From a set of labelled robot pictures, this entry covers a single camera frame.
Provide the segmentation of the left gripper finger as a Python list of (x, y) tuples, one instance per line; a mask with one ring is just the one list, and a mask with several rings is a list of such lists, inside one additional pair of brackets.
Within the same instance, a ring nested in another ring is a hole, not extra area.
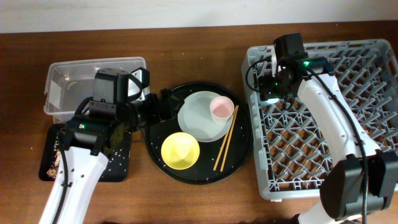
[(169, 106), (182, 106), (184, 104), (184, 98), (181, 96), (176, 95), (172, 90), (170, 89), (162, 89), (160, 91), (161, 94), (161, 102), (164, 105), (169, 105)]
[(160, 110), (161, 122), (175, 118), (180, 111), (181, 106), (165, 107)]

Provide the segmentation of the yellow bowl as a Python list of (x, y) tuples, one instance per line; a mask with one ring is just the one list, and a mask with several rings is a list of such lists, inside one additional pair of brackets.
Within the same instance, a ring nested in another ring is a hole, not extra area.
[(173, 133), (162, 143), (161, 156), (170, 168), (185, 170), (197, 162), (200, 146), (198, 141), (188, 133)]

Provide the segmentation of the pink plastic cup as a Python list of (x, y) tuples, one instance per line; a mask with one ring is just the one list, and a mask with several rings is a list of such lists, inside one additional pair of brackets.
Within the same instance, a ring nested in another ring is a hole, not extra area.
[(233, 101), (226, 96), (217, 96), (210, 103), (212, 120), (217, 124), (227, 122), (234, 112)]

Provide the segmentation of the food scraps pile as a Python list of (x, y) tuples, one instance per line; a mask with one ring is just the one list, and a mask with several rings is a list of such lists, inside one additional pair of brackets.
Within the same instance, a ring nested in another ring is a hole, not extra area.
[(53, 151), (52, 151), (52, 156), (50, 158), (50, 167), (47, 170), (46, 174), (49, 178), (52, 180), (55, 180), (58, 172), (58, 168), (60, 165), (60, 161), (62, 160), (61, 152), (59, 150), (59, 143), (58, 141), (55, 142)]

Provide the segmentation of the blue plastic cup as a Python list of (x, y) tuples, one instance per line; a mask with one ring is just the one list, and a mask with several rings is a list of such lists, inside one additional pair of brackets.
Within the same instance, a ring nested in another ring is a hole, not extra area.
[(272, 104), (278, 103), (279, 101), (280, 101), (279, 98), (271, 98), (271, 99), (263, 101), (262, 103), (265, 105), (272, 105)]

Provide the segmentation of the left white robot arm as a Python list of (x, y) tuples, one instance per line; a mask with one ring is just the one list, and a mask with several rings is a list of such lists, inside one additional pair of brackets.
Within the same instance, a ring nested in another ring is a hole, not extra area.
[(113, 151), (126, 131), (135, 132), (176, 117), (184, 99), (169, 89), (161, 96), (142, 92), (150, 72), (101, 68), (94, 79), (93, 96), (85, 98), (74, 117), (58, 131), (61, 160), (41, 223), (82, 223), (93, 191)]

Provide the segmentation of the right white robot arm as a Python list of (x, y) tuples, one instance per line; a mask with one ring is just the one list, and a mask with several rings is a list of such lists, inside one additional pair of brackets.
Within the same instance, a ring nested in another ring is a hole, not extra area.
[(324, 57), (281, 57), (273, 75), (257, 79), (265, 100), (297, 97), (312, 114), (333, 161), (320, 201), (294, 223), (343, 223), (389, 208), (397, 183), (397, 154), (384, 152), (359, 124)]

